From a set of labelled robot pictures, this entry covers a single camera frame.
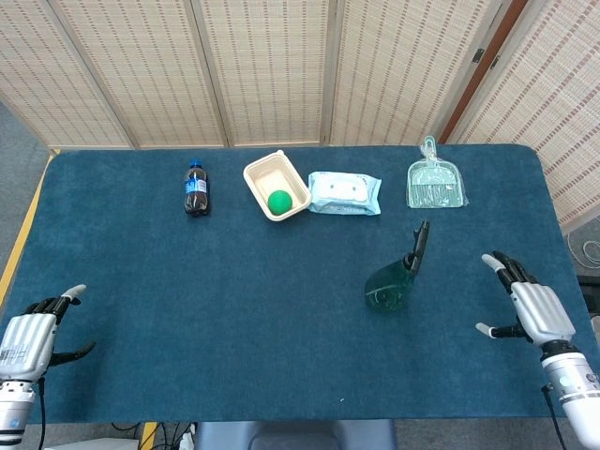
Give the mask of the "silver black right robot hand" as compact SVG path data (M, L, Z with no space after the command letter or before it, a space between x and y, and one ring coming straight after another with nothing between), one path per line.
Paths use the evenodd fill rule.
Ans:
M500 327L478 322L475 328L480 333L492 339L525 338L539 348L553 341L571 341L576 329L549 286L540 284L520 262L500 251L485 253L481 259L509 294L517 322Z

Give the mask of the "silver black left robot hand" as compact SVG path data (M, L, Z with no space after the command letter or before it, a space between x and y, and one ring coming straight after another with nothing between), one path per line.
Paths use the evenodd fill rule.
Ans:
M87 286L78 284L61 295L29 305L7 324L1 341L1 381L36 383L50 367L84 358L95 347L92 341L74 352L55 352L56 331L68 307L81 303Z

